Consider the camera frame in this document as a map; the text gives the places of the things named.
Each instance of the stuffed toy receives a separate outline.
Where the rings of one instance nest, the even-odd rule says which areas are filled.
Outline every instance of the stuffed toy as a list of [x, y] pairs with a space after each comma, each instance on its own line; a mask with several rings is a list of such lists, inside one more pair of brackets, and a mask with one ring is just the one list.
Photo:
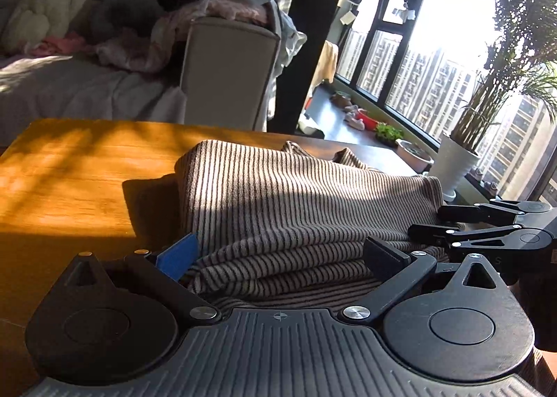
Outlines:
[[86, 0], [19, 0], [2, 34], [2, 47], [16, 54], [45, 37], [62, 38]]

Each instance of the table top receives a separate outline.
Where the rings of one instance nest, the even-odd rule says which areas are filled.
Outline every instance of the table top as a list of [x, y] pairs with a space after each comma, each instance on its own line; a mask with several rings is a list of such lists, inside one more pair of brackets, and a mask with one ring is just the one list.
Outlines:
[[154, 122], [34, 122], [0, 157], [3, 397], [20, 395], [37, 379], [24, 327], [76, 253], [110, 260], [176, 240], [174, 164], [207, 139], [268, 149], [292, 140], [322, 159], [349, 147], [386, 173], [415, 174], [392, 150], [300, 136]]

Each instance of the sofa armrest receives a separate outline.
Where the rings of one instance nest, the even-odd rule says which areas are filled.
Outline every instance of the sofa armrest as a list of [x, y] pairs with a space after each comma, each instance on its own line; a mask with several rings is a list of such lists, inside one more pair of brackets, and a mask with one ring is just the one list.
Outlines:
[[279, 37], [260, 26], [209, 17], [192, 22], [180, 79], [185, 124], [262, 130], [278, 47]]

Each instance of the silver bolt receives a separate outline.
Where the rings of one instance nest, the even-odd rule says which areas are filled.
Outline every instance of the silver bolt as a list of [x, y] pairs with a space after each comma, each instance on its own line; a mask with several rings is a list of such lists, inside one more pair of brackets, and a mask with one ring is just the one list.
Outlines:
[[189, 314], [197, 320], [210, 320], [217, 316], [217, 310], [207, 305], [199, 305], [189, 311]]
[[364, 318], [368, 318], [371, 312], [366, 307], [362, 305], [350, 305], [345, 310], [343, 310], [343, 314], [354, 320], [362, 320]]

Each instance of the white plant pot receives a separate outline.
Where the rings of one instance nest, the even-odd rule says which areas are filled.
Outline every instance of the white plant pot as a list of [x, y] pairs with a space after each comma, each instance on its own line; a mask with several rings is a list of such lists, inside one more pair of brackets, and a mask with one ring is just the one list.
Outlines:
[[458, 182], [476, 166], [479, 160], [480, 157], [475, 153], [468, 152], [445, 133], [442, 134], [439, 153], [428, 175], [437, 177], [441, 182], [445, 201], [451, 202], [455, 199], [455, 188]]

